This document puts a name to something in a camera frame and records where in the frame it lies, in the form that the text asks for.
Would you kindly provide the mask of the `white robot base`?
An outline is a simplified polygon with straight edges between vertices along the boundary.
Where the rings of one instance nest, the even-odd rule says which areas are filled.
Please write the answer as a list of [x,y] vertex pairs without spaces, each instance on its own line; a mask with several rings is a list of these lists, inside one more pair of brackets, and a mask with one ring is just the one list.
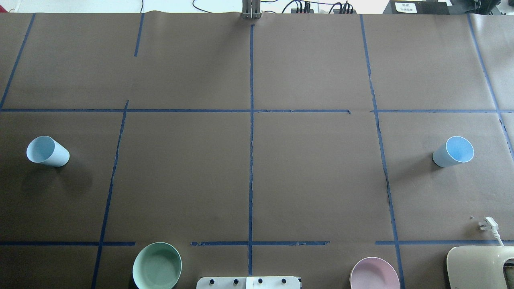
[[296,276],[202,277],[197,289],[301,289]]

